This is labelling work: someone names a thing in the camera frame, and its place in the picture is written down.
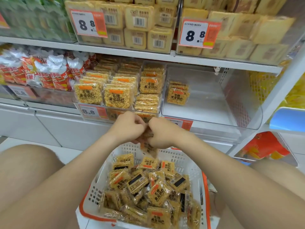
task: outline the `hand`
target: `hand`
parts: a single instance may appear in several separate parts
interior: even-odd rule
[[[153,133],[153,137],[147,138],[148,143],[158,149],[166,149],[177,145],[177,140],[183,138],[186,130],[180,128],[178,125],[165,119],[164,117],[153,117],[148,125]]]
[[[146,127],[147,125],[141,117],[127,111],[118,116],[107,134],[114,137],[119,143],[118,145],[121,145],[136,140],[145,131]]]

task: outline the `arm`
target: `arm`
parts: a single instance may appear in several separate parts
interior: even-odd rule
[[[111,129],[78,157],[0,213],[2,229],[64,228],[95,175],[117,146],[137,139],[146,124],[134,113],[120,115]]]
[[[245,229],[304,228],[305,201],[164,118],[149,122],[157,148],[175,146],[205,173]]]

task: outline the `shopping basket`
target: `shopping basket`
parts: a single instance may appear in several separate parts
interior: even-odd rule
[[[96,177],[91,183],[91,186],[84,196],[83,200],[79,205],[81,214],[84,217],[94,219],[97,221],[103,221],[105,223],[111,223],[112,225],[117,225],[123,228],[135,229],[144,228],[141,226],[136,226],[134,224],[129,224],[121,222],[115,219],[106,219],[101,217],[98,210],[98,202],[101,198],[102,190],[107,188],[108,185],[108,174],[112,170],[112,163],[115,161],[115,157],[122,154],[132,153],[135,156],[135,165],[139,164],[144,154],[140,150],[140,144],[125,143],[117,147],[111,152],[111,154],[106,159],[105,163],[102,165],[100,171],[97,173]],[[209,190],[207,177],[199,169],[199,167],[190,159],[185,153],[176,148],[160,149],[158,153],[158,158],[160,160],[167,160],[175,162],[176,171],[180,174],[188,174],[190,178],[191,191],[193,193],[193,198],[201,204],[201,222],[200,229],[210,229],[210,200],[209,200]],[[187,228],[187,218],[180,219],[180,227]]]

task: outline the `leg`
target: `leg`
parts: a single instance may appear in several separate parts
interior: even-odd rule
[[[250,167],[305,199],[305,175],[295,167],[282,161],[268,159],[254,162]],[[221,196],[213,193],[210,196],[214,215],[220,215],[217,229],[243,229]]]
[[[43,146],[18,145],[0,154],[0,212],[58,171],[64,164]],[[79,229],[76,215],[68,229]]]

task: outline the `forearm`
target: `forearm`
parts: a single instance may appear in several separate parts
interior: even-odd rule
[[[303,227],[305,202],[300,197],[191,133],[179,138],[175,146],[207,175],[244,228]]]
[[[40,186],[1,212],[1,228],[63,228],[69,217],[67,212],[75,212],[91,181],[116,146],[116,139],[105,134]]]

